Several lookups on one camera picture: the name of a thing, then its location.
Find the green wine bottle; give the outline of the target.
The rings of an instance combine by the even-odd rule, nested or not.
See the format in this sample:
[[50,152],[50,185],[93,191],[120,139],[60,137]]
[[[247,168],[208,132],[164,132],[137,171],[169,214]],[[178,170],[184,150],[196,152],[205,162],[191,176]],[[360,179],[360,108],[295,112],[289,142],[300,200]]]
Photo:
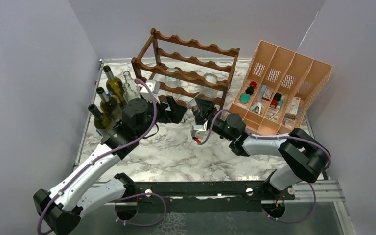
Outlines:
[[105,72],[107,77],[106,88],[111,95],[117,97],[120,108],[124,109],[127,105],[127,102],[123,96],[123,82],[118,77],[114,76],[110,66],[104,65],[103,71]]
[[108,131],[113,127],[112,118],[105,112],[101,112],[95,104],[90,104],[88,110],[93,115],[93,124],[102,135],[107,135]]
[[122,110],[117,100],[108,96],[103,87],[98,87],[96,93],[101,99],[100,107],[102,111],[109,114],[115,123],[119,122],[122,118]]

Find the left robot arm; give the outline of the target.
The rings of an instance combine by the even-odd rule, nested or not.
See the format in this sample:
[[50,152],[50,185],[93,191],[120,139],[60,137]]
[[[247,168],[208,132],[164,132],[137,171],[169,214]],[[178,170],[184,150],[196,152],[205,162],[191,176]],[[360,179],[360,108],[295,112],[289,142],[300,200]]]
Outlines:
[[134,150],[157,122],[178,124],[186,111],[187,107],[171,96],[167,103],[151,103],[142,98],[128,102],[121,121],[108,131],[82,165],[50,190],[40,189],[34,194],[40,215],[38,233],[43,234],[41,225],[46,222],[51,232],[67,235],[93,210],[116,199],[132,199],[134,187],[127,183],[127,176],[113,178],[98,187],[93,185]]

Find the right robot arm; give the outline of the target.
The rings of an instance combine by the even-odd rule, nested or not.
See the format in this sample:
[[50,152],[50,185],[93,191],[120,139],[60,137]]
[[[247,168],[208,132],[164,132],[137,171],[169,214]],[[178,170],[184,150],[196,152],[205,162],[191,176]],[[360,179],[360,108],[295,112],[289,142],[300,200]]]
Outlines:
[[259,195],[275,199],[293,184],[314,183],[331,165],[330,152],[301,128],[274,136],[253,135],[239,114],[228,111],[222,120],[219,116],[224,110],[218,111],[212,101],[195,98],[193,102],[195,125],[191,135],[199,145],[205,144],[211,133],[216,133],[230,141],[229,148],[237,156],[270,155],[286,161],[286,166],[272,172],[256,190]]

